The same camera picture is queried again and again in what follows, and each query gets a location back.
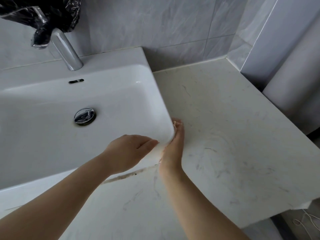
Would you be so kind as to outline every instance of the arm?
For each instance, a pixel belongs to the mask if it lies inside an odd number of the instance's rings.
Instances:
[[[158,141],[124,135],[58,184],[0,219],[0,239],[58,239],[91,193],[110,175],[127,171]]]
[[[176,123],[176,135],[163,152],[160,176],[189,240],[249,240],[193,184],[182,169],[184,128]]]

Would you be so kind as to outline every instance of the marble countertop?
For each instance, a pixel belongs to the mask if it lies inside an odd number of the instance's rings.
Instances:
[[[227,60],[154,76],[185,124],[184,170],[236,225],[320,197],[320,150]],[[156,165],[99,186],[61,239],[186,237]]]

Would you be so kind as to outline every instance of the black plastic bag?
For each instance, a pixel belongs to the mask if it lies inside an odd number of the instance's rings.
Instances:
[[[82,0],[0,0],[0,17],[36,29],[35,45],[46,46],[52,30],[71,32],[78,23]],[[41,21],[33,7],[39,7],[47,22]]]

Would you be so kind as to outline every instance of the person's left hand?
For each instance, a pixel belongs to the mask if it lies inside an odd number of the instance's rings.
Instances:
[[[122,173],[137,165],[158,143],[147,136],[123,135],[111,141],[99,156],[112,174]]]

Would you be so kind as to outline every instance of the faucet spout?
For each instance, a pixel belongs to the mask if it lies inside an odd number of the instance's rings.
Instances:
[[[82,68],[83,63],[70,44],[66,35],[58,28],[55,28],[51,34],[51,41],[57,48],[62,60],[70,71],[76,71]]]

